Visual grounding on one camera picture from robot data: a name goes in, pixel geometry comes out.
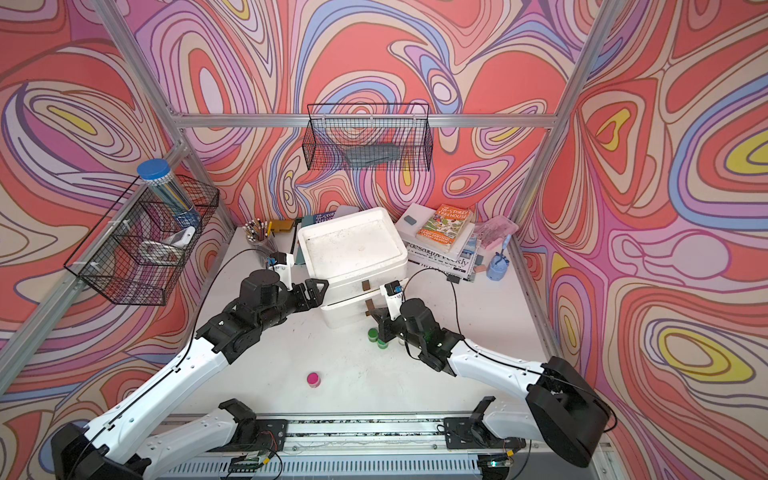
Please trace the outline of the magenta paint can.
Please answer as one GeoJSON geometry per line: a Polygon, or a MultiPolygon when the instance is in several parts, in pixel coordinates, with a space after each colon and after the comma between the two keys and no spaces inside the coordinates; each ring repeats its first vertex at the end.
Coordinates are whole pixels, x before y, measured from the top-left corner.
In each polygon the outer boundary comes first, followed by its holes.
{"type": "Polygon", "coordinates": [[[321,377],[317,372],[311,372],[307,375],[306,381],[311,388],[317,388],[321,384],[321,377]]]}

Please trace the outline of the white drawer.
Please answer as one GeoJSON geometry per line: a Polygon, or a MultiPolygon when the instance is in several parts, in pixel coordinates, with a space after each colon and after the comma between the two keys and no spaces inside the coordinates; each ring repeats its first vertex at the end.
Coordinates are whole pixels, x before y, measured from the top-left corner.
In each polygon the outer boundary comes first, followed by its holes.
{"type": "Polygon", "coordinates": [[[378,290],[365,292],[320,308],[323,320],[330,329],[340,329],[369,317],[368,311],[386,308],[386,301],[378,290]]]}

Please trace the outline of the white drawer cabinet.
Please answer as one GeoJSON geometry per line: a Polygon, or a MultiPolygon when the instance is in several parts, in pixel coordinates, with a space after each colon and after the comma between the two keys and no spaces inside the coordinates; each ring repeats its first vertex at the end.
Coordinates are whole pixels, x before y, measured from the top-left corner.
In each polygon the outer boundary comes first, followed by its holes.
{"type": "Polygon", "coordinates": [[[302,227],[298,242],[309,276],[329,281],[322,306],[407,276],[407,249],[382,207],[302,227]]]}

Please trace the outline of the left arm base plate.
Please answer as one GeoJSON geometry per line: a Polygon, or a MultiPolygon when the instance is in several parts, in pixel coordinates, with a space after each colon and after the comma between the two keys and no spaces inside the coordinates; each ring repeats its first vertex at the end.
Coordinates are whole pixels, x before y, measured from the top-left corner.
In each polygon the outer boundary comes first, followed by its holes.
{"type": "Polygon", "coordinates": [[[269,450],[282,452],[287,439],[289,422],[285,419],[255,419],[239,424],[233,438],[211,452],[251,452],[269,450]]]}

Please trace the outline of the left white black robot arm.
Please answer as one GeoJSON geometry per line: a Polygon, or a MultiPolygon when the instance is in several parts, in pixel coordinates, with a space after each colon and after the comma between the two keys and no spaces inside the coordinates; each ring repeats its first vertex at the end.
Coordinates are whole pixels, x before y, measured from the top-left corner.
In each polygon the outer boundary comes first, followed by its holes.
{"type": "Polygon", "coordinates": [[[127,399],[84,426],[54,434],[58,479],[157,479],[212,449],[256,441],[256,414],[243,402],[222,402],[202,419],[156,434],[160,423],[208,380],[232,365],[262,334],[323,304],[329,283],[310,278],[286,285],[274,270],[255,270],[239,295],[201,326],[173,360],[127,399]]]}

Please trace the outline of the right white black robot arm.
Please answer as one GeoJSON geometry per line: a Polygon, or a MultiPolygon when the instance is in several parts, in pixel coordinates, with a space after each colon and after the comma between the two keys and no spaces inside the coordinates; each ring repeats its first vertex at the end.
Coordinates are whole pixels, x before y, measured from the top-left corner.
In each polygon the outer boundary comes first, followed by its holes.
{"type": "Polygon", "coordinates": [[[568,463],[589,466],[611,410],[567,360],[552,356],[546,362],[526,361],[484,349],[440,326],[419,298],[406,300],[395,313],[375,308],[369,314],[378,325],[380,340],[403,340],[432,370],[522,399],[534,437],[568,463]]]}

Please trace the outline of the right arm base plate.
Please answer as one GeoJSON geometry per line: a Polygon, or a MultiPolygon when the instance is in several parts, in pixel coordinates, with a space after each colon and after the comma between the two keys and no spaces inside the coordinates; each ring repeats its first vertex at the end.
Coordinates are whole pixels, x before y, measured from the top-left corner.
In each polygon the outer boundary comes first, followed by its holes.
{"type": "Polygon", "coordinates": [[[517,437],[500,438],[480,420],[470,417],[445,417],[438,427],[448,450],[502,450],[517,452],[527,441],[517,437]]]}

